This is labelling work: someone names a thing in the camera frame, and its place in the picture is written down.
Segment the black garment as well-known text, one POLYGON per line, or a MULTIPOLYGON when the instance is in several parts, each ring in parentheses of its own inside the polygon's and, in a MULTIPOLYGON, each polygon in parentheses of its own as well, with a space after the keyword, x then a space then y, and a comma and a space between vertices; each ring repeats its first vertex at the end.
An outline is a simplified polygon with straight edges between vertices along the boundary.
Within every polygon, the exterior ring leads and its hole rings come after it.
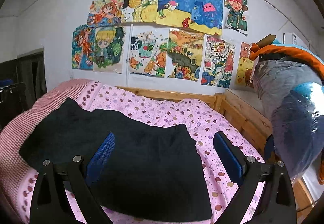
POLYGON ((69 98, 36 126, 19 154, 35 170, 44 160, 91 159, 110 132, 115 148, 98 181, 88 185, 102 206, 161 222, 211 218, 202 161, 185 125, 149 126, 118 111, 86 111, 69 98))

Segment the plastic bagged clothes pile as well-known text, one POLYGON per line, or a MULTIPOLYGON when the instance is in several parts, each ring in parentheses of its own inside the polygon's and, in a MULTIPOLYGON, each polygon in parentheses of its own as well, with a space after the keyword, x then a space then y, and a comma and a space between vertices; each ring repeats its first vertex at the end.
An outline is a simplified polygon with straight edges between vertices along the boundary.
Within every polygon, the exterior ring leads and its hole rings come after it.
POLYGON ((287 60, 254 65, 253 86, 272 125, 267 146, 299 177, 323 150, 323 85, 314 70, 287 60))

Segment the pink apple print bedsheet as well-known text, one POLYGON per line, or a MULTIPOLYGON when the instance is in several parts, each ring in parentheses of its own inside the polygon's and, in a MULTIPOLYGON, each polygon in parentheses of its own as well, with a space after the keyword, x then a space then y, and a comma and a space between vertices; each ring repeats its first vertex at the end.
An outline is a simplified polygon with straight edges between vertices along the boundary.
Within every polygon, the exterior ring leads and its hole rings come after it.
POLYGON ((238 188, 215 151, 218 131, 260 159, 235 127, 199 99, 155 101, 92 82, 79 99, 67 97, 44 118, 19 154, 39 171, 44 160, 93 156, 113 136, 112 154, 89 183, 113 223, 212 223, 238 188))

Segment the yellow bear drawing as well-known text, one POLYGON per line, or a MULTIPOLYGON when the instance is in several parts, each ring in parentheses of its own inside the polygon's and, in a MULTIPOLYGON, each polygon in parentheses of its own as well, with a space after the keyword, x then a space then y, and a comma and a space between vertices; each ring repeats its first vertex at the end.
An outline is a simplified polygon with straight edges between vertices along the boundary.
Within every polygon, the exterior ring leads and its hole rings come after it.
POLYGON ((250 47, 250 44, 245 42, 241 43, 235 83, 240 86, 253 88, 253 83, 250 78, 254 62, 249 59, 250 47))

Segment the orange cloth on pile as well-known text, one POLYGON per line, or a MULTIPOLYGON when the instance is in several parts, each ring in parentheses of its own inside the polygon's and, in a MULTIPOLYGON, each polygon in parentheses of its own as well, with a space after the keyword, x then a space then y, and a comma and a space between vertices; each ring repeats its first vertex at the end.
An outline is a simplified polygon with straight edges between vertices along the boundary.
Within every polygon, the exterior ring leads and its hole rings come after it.
POLYGON ((290 56, 294 59, 301 60, 304 64, 311 67, 323 80, 323 61, 317 57, 315 54, 310 52, 307 49, 304 49, 300 46, 288 45, 284 44, 269 44, 260 48, 256 43, 253 43, 251 49, 251 53, 249 59, 254 61, 261 54, 274 54, 274 53, 282 53, 286 56, 290 56))

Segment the black cabinet at left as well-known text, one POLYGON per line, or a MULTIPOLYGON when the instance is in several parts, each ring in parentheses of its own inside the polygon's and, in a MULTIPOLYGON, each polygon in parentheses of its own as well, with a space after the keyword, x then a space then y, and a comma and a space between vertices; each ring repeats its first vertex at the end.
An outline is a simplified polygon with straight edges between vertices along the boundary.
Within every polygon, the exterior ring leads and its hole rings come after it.
POLYGON ((1 63, 1 129, 46 93, 43 48, 1 63))

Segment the landscape fields drawing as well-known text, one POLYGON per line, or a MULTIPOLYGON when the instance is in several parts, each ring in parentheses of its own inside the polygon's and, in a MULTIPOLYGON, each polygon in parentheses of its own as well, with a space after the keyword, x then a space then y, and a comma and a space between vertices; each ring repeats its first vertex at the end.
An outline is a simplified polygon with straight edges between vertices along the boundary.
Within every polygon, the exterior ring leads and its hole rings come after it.
POLYGON ((204 34, 170 28, 167 55, 173 66, 168 78, 197 82, 203 59, 204 34))

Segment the blond child drawing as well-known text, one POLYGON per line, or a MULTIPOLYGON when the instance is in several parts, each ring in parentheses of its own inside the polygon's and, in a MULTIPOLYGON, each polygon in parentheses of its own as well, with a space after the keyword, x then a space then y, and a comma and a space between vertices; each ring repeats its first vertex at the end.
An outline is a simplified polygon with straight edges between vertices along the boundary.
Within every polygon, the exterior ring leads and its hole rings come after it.
POLYGON ((122 73, 125 30, 122 26, 96 27, 93 70, 122 73))

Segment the orange slices drink drawing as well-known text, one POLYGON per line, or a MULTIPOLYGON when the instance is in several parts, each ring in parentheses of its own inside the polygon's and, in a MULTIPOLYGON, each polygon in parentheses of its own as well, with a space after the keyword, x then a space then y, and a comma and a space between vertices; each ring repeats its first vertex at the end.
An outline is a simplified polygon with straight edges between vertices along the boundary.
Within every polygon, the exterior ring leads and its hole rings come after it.
POLYGON ((131 35, 130 73, 149 77, 165 77, 169 29, 135 26, 131 35))

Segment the orange haired mermaid drawing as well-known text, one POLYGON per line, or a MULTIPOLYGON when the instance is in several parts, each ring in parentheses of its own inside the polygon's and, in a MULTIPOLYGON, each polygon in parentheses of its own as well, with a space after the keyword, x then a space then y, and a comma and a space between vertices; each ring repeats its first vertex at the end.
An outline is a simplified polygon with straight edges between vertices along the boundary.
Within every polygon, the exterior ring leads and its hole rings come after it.
POLYGON ((95 29, 88 25, 77 27, 72 35, 71 66, 73 69, 93 70, 95 29))

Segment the pink jellyfish drawing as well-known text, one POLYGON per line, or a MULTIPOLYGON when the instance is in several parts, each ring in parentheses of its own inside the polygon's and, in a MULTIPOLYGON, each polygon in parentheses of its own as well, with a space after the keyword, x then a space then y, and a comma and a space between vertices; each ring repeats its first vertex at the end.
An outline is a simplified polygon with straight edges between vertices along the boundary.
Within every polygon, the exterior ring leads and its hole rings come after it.
POLYGON ((207 35, 221 36, 223 21, 223 0, 192 0, 192 30, 207 35))

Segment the swimming girl drawing upper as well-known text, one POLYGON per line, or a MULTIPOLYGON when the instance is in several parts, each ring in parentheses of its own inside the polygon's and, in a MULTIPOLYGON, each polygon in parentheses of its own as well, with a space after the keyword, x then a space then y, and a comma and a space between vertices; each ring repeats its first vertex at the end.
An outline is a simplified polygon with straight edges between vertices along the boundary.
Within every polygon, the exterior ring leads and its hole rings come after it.
POLYGON ((96 0, 89 8, 88 27, 106 27, 121 23, 124 0, 96 0))

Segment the red haired child drawing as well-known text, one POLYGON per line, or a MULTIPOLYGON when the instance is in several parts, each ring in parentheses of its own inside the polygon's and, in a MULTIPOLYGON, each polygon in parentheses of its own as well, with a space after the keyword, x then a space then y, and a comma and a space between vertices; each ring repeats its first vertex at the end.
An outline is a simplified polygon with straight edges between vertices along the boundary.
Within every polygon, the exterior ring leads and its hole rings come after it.
POLYGON ((248 35, 248 2, 247 0, 224 0, 224 6, 228 9, 225 26, 248 35))

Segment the sun and yellow drawing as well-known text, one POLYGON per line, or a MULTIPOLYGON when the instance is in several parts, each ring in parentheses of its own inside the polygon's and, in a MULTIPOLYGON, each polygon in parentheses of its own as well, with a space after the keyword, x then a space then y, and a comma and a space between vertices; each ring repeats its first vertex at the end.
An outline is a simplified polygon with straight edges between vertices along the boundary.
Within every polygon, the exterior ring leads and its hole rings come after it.
POLYGON ((124 0, 122 10, 123 23, 155 22, 158 0, 124 0))

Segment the fish underwater drawing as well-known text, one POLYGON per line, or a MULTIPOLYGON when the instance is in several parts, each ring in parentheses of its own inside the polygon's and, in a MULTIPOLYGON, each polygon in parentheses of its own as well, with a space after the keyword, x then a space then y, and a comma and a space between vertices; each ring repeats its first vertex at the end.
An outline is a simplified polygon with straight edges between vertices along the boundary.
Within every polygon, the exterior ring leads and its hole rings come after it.
POLYGON ((158 0, 155 23, 171 27, 189 28, 193 0, 158 0))

